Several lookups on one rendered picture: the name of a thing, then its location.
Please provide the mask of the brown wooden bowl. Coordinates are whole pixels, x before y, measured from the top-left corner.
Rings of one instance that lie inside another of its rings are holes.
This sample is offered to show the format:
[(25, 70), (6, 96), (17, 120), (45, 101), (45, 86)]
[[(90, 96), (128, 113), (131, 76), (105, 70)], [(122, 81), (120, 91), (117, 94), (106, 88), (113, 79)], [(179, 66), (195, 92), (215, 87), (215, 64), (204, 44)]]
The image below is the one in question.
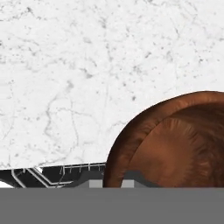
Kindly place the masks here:
[(162, 187), (224, 187), (224, 92), (162, 101), (134, 117), (108, 154), (105, 187), (127, 172)]

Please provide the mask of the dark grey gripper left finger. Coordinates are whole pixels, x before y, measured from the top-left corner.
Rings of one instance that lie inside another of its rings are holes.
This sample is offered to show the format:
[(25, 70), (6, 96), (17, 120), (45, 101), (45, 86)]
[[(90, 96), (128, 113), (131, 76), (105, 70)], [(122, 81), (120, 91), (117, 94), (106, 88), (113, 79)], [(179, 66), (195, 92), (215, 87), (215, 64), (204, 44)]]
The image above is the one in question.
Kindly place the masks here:
[(102, 188), (102, 171), (84, 171), (77, 181), (77, 187)]

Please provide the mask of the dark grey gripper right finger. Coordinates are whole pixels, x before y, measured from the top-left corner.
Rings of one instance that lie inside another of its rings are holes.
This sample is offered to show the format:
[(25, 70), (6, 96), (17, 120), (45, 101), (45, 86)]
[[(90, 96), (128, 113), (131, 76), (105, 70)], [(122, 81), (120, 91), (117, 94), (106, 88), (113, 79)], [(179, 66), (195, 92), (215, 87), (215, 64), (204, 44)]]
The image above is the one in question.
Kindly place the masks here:
[(146, 180), (140, 171), (127, 171), (123, 177), (122, 188), (156, 187), (157, 184)]

